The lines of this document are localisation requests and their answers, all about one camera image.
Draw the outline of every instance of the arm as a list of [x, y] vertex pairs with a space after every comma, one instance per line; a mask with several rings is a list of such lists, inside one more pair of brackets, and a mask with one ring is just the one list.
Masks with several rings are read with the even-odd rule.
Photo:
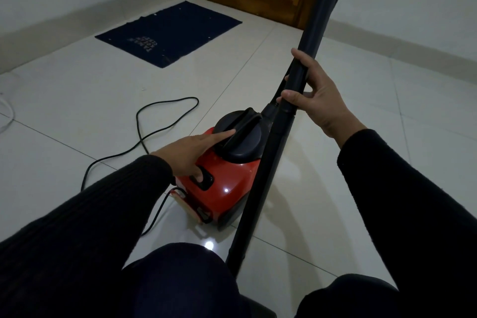
[[142, 156], [0, 243], [0, 316], [110, 314], [119, 273], [172, 176], [200, 180], [197, 158], [233, 133]]
[[313, 91], [282, 97], [342, 149], [338, 166], [403, 299], [414, 310], [469, 307], [477, 290], [477, 220], [366, 129], [318, 62], [292, 54], [308, 67]]

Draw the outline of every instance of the white tile floor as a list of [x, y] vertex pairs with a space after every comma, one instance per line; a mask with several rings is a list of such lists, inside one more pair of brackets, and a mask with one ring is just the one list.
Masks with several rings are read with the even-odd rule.
[[[301, 31], [190, 1], [243, 24], [164, 69], [90, 37], [0, 76], [0, 92], [16, 111], [16, 122], [0, 135], [0, 239], [77, 193], [93, 158], [134, 145], [134, 115], [141, 106], [186, 96], [200, 99], [200, 106], [175, 128], [147, 142], [157, 149], [204, 132], [225, 113], [261, 110], [269, 101]], [[477, 214], [477, 86], [329, 39], [323, 40], [317, 59], [368, 127]], [[143, 131], [169, 124], [190, 106], [185, 101], [144, 112]], [[141, 153], [138, 149], [106, 161], [108, 166], [95, 168], [89, 181]], [[338, 153], [306, 115], [297, 115], [238, 278], [243, 294], [279, 317], [293, 316], [304, 295], [343, 273], [392, 283], [336, 166]], [[233, 226], [221, 233], [196, 226], [169, 201], [129, 261], [178, 241], [213, 243], [225, 258], [234, 232]]]

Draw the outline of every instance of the person's left hand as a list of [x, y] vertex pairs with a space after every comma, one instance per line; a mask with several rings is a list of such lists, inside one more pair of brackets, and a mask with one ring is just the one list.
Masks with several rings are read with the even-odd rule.
[[197, 159], [216, 143], [225, 140], [234, 133], [235, 130], [231, 129], [211, 135], [187, 136], [152, 152], [151, 155], [160, 157], [167, 162], [172, 169], [172, 175], [193, 175], [198, 182], [202, 182], [202, 171], [196, 166]]

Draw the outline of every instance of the beige baseboard tile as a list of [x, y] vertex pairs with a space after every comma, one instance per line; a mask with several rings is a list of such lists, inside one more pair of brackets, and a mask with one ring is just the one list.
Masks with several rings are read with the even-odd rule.
[[0, 37], [0, 73], [139, 16], [167, 0], [112, 0]]
[[477, 61], [331, 20], [325, 37], [477, 84]]

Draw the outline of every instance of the black sweater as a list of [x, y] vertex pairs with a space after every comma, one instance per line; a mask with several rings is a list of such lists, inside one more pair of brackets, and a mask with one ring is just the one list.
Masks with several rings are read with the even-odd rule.
[[[477, 220], [372, 130], [345, 143], [338, 166], [405, 309], [474, 314]], [[3, 241], [0, 316], [106, 315], [171, 177], [140, 157]]]

